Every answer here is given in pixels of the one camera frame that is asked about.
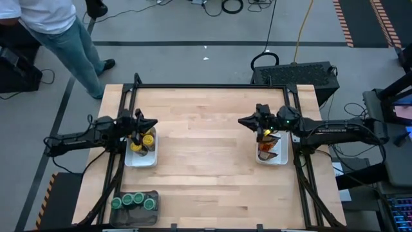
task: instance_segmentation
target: concrete floor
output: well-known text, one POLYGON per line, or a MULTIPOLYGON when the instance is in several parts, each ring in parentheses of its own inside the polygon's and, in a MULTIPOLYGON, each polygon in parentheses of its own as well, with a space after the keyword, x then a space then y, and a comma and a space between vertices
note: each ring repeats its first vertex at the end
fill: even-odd
MULTIPOLYGON (((84 1, 74 1, 79 17, 85 12, 84 1)), ((117 0, 105 3, 108 15, 129 9, 141 9, 153 4, 148 1, 117 0)), ((279 0, 272 26, 271 41, 296 41, 309 1, 279 0)), ((211 13, 219 10, 220 1, 207 3, 211 13)), ((246 10, 237 15, 222 14, 211 18, 197 5, 176 0, 167 6, 156 6, 140 13, 126 13, 97 23, 92 32, 94 41, 265 41, 271 10, 252 13, 246 10)), ((344 42, 331 0, 317 0, 303 31, 304 42, 344 42)), ((262 46, 98 46, 102 59, 114 58, 117 66, 105 73, 105 84, 133 81, 138 72, 145 83, 249 83, 252 71, 249 64, 262 46)), ((293 60, 294 47, 272 46, 281 64, 293 60)), ((324 119, 330 107, 331 119, 348 119, 343 111, 348 102, 362 104, 362 92, 384 88, 402 76, 404 71, 396 61, 393 49, 359 49, 348 47, 309 47, 299 49, 297 62, 330 61, 339 69, 341 88, 321 110, 324 119)), ((272 64, 262 59, 257 66, 272 64)), ((49 135, 59 109, 70 73, 53 54, 41 48, 35 65, 50 68, 56 73, 53 85, 41 85, 38 92, 22 93, 8 101, 0 101, 0 145, 3 161, 0 163, 0 223, 3 231, 13 231, 19 219, 33 176, 44 149, 42 139, 49 135)), ((44 80, 50 78, 47 73, 44 80)), ((94 100, 76 82, 68 101, 59 133, 83 131, 88 125, 87 114, 96 117, 100 101, 94 100)), ((347 154, 358 153, 366 145, 354 143, 341 146, 347 154)), ((74 151, 56 158, 72 171, 85 167, 88 151, 74 151)), ((381 161, 377 150, 362 154, 371 163, 381 161)), ((53 172, 62 171, 48 163, 26 229, 33 229, 47 183, 53 172)), ((366 219, 369 229, 376 223, 366 219)))

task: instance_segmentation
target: wooden table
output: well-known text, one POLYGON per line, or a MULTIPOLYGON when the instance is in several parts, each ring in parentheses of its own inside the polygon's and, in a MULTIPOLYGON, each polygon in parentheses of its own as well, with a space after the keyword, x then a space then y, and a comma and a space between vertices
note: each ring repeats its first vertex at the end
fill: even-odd
MULTIPOLYGON (((108 85, 99 117, 117 117, 122 85, 108 85)), ((313 86, 298 86, 304 117, 321 119, 313 86)), ((153 227, 303 229, 304 220, 291 152, 284 166, 255 161, 256 136, 238 123, 269 104, 272 113, 284 105, 283 92, 269 89, 139 89, 135 108, 158 119, 158 164, 154 168, 125 166, 121 191, 157 190, 160 218, 153 227)), ((88 162, 103 148, 90 150, 88 162)), ((102 194, 109 155, 86 172, 73 223, 81 221, 102 194)), ((320 198, 345 224, 332 163, 312 155, 320 198)), ((313 204, 308 196, 312 224, 313 204)), ((109 222, 109 198, 104 222, 109 222)))

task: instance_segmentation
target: blue jeans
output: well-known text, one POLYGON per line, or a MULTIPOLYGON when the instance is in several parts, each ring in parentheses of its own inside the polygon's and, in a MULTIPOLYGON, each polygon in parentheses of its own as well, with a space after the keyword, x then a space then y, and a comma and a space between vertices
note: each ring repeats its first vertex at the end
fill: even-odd
POLYGON ((104 62, 98 57, 89 32, 78 17, 73 26, 61 34, 50 35, 29 31, 60 59, 92 97, 103 97, 104 88, 97 77, 103 72, 104 62))

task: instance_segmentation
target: green bottle cap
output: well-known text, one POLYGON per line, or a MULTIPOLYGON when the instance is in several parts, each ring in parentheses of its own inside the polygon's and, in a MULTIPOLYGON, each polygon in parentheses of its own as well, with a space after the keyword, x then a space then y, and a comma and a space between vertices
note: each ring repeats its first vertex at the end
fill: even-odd
POLYGON ((126 193, 122 197, 123 205, 128 206, 133 203, 133 195, 130 193, 126 193))
POLYGON ((120 209, 122 207, 122 200, 118 197, 113 198, 111 201, 111 208, 112 209, 120 209))
POLYGON ((144 207, 146 210, 152 210, 152 209, 154 209, 154 208, 156 207, 156 202, 155 202, 155 200, 153 200, 153 199, 151 199, 151 198, 148 198, 148 199, 146 199, 146 200, 144 201, 143 207, 144 207))
POLYGON ((141 204, 144 200, 144 194, 143 193, 135 193, 135 195, 133 196, 133 201, 136 204, 141 204))

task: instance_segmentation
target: yellow cable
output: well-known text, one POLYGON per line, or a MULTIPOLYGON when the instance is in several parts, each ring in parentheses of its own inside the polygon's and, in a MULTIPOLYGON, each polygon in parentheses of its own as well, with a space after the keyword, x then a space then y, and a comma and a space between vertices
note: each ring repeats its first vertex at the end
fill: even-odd
POLYGON ((312 8, 313 3, 314 3, 314 0, 310 0, 310 4, 309 4, 309 7, 308 7, 308 11, 306 12, 306 15, 304 16, 303 23, 302 23, 301 29, 300 29, 300 31, 299 31, 299 35, 297 36, 297 43, 296 43, 296 49, 295 49, 294 63, 296 63, 297 49, 298 49, 298 47, 299 47, 299 41, 301 40, 301 34, 302 34, 302 31, 303 31, 303 27, 304 27, 304 24, 305 24, 305 22, 306 22, 306 19, 308 18, 308 15, 309 15, 310 9, 312 8))

